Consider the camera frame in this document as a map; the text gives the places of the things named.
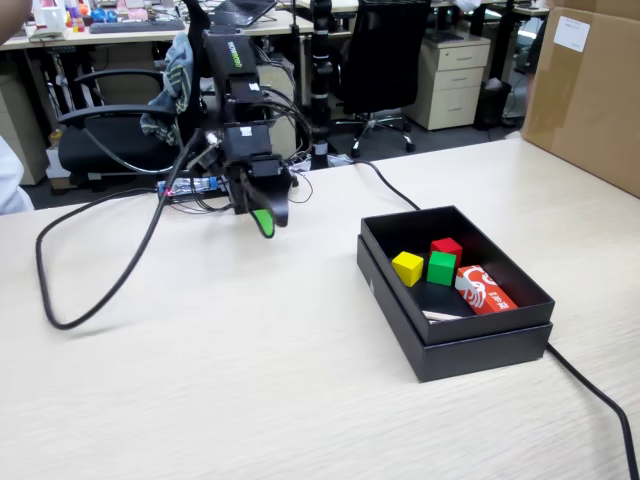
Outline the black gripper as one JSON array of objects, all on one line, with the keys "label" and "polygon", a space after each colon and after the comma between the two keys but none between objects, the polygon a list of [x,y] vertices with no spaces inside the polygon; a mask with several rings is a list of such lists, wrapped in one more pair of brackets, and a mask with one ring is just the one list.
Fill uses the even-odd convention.
[{"label": "black gripper", "polygon": [[275,225],[288,225],[291,175],[282,157],[273,152],[269,127],[250,124],[226,128],[222,145],[222,172],[227,177],[233,175],[235,213],[249,214],[260,234],[272,238]]}]

